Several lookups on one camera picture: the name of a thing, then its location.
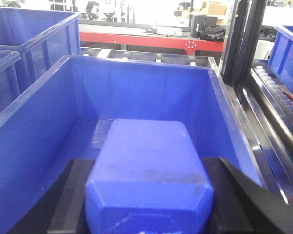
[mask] table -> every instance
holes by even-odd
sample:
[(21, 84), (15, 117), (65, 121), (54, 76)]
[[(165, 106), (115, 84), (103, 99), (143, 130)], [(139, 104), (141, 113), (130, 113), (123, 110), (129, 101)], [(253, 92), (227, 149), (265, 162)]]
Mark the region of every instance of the table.
[(82, 41), (184, 49), (187, 55), (193, 55), (197, 50), (222, 52), (224, 46), (223, 42), (192, 37), (148, 35), (142, 28), (79, 24), (79, 31)]

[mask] blue storage box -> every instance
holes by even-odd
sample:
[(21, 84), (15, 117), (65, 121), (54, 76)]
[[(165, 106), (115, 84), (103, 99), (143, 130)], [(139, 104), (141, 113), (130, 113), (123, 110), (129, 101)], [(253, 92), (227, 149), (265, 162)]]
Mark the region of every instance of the blue storage box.
[(0, 112), (20, 95), (14, 66), (20, 59), (16, 51), (0, 50)]
[(86, 185), (92, 234), (198, 234), (213, 189), (181, 122), (117, 119)]
[(293, 93), (293, 26), (276, 28), (279, 32), (268, 65)]
[(21, 92), (64, 55), (80, 52), (78, 18), (64, 11), (0, 8), (0, 49), (18, 51)]
[(63, 57), (0, 114), (0, 234), (68, 159), (95, 159), (117, 118), (180, 121), (200, 157), (225, 157), (260, 184), (223, 89), (209, 68)]

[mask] blue plastic crate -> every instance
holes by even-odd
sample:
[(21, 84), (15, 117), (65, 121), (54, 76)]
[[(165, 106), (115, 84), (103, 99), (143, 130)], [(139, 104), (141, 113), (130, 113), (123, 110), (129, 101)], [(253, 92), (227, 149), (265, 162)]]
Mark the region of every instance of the blue plastic crate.
[(95, 159), (117, 118), (180, 121), (200, 157), (225, 157), (260, 184), (223, 88), (209, 68), (63, 57), (0, 114), (0, 234), (68, 159)]
[(20, 95), (14, 66), (20, 59), (16, 51), (0, 50), (0, 113)]
[(0, 8), (0, 49), (18, 51), (23, 92), (64, 55), (80, 52), (78, 18), (64, 11)]
[(268, 65), (293, 93), (293, 26), (280, 26), (277, 30)]
[(198, 234), (213, 189), (183, 123), (117, 119), (86, 185), (93, 234)]

